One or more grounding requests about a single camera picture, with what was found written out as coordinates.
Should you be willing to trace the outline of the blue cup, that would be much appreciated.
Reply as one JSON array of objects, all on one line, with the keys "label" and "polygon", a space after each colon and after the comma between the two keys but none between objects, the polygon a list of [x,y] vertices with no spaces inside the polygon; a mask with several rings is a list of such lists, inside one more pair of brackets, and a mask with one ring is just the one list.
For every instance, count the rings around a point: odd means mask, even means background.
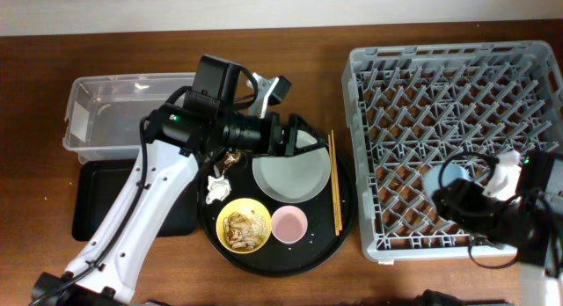
[{"label": "blue cup", "polygon": [[423,192],[430,201],[434,192],[440,189],[439,182],[445,187],[456,179],[470,179],[469,172],[458,164],[448,164],[440,175],[442,167],[442,164],[433,166],[422,176]]}]

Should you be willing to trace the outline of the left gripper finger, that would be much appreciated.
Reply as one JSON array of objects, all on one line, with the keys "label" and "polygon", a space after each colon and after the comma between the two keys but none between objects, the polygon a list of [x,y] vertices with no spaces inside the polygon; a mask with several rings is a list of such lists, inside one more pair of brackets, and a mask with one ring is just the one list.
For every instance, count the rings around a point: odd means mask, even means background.
[{"label": "left gripper finger", "polygon": [[295,133],[297,133],[298,130],[303,130],[311,135],[317,143],[326,143],[325,136],[318,132],[309,122],[305,120],[305,118],[298,114],[292,113],[289,116],[289,129]]},{"label": "left gripper finger", "polygon": [[316,142],[309,145],[305,145],[303,147],[298,147],[297,141],[294,141],[286,145],[285,156],[286,157],[300,156],[302,154],[312,152],[317,149],[324,149],[325,146],[326,143],[324,139],[317,140]]}]

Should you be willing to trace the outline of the wooden chopstick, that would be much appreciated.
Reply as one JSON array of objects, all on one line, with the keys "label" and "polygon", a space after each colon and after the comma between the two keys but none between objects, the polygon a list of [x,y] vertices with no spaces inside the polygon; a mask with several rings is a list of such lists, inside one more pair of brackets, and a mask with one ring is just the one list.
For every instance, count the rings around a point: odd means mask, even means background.
[{"label": "wooden chopstick", "polygon": [[331,188],[332,188],[332,198],[333,198],[333,219],[334,219],[334,232],[335,236],[338,237],[340,235],[340,218],[338,216],[338,208],[337,208],[337,195],[336,195],[336,182],[335,182],[335,163],[334,163],[334,155],[333,155],[333,145],[332,145],[332,136],[331,134],[327,135],[327,143],[328,143],[328,150],[329,150],[329,158],[331,163]]},{"label": "wooden chopstick", "polygon": [[343,229],[343,223],[342,223],[342,214],[341,214],[341,208],[340,208],[340,187],[339,187],[339,178],[338,178],[338,166],[337,166],[337,158],[336,158],[336,149],[335,149],[335,140],[334,140],[334,131],[331,131],[331,136],[332,136],[332,145],[333,145],[333,155],[334,155],[334,169],[335,169],[335,182],[336,182],[336,197],[337,197],[337,208],[338,208],[338,216],[340,218],[340,233]]}]

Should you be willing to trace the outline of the pink cup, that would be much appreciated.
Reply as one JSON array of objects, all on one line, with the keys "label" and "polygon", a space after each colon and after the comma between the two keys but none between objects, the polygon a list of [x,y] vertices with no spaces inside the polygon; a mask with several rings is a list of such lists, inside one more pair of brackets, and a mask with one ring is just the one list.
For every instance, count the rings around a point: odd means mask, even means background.
[{"label": "pink cup", "polygon": [[272,234],[283,244],[294,244],[301,240],[308,229],[304,211],[295,206],[283,206],[272,215]]}]

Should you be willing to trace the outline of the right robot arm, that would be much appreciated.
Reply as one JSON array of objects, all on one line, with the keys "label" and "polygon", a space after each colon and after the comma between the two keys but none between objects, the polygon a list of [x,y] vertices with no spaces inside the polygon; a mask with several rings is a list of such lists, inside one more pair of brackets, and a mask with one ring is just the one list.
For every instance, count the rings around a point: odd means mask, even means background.
[{"label": "right robot arm", "polygon": [[469,233],[469,248],[515,248],[525,305],[562,303],[562,156],[515,150],[498,156],[475,153],[490,169],[484,186],[455,162],[431,168],[422,179],[436,213]]}]

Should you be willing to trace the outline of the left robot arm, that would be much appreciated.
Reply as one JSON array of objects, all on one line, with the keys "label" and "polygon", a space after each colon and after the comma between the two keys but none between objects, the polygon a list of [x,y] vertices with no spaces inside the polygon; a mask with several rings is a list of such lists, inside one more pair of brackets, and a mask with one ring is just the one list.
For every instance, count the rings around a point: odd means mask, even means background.
[{"label": "left robot arm", "polygon": [[173,204],[200,168],[230,152],[252,157],[294,157],[325,147],[300,116],[281,124],[269,106],[281,103],[291,83],[265,79],[242,65],[203,55],[194,81],[181,86],[141,119],[133,170],[94,236],[62,276],[42,273],[34,305],[126,305],[143,262]]}]

